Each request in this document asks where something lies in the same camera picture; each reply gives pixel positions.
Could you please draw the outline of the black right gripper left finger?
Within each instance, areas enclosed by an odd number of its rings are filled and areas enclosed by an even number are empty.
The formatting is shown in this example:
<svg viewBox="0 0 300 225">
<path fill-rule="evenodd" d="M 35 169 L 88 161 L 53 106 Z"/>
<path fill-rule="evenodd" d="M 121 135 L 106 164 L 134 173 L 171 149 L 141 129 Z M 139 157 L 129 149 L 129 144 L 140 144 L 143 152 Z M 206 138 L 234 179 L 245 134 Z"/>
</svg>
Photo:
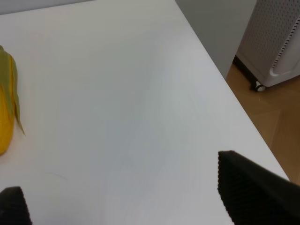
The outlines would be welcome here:
<svg viewBox="0 0 300 225">
<path fill-rule="evenodd" d="M 7 187 L 0 193 L 1 225 L 32 225 L 21 187 Z"/>
</svg>

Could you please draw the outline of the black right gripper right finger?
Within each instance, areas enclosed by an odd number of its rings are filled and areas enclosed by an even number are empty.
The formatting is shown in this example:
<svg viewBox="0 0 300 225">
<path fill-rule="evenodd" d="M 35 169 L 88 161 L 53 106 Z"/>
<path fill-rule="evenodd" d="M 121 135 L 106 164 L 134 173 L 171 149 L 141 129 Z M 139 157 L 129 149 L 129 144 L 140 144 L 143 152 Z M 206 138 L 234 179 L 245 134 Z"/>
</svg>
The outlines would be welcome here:
<svg viewBox="0 0 300 225">
<path fill-rule="evenodd" d="M 218 152 L 218 186 L 236 225 L 298 225 L 300 187 L 235 151 Z"/>
</svg>

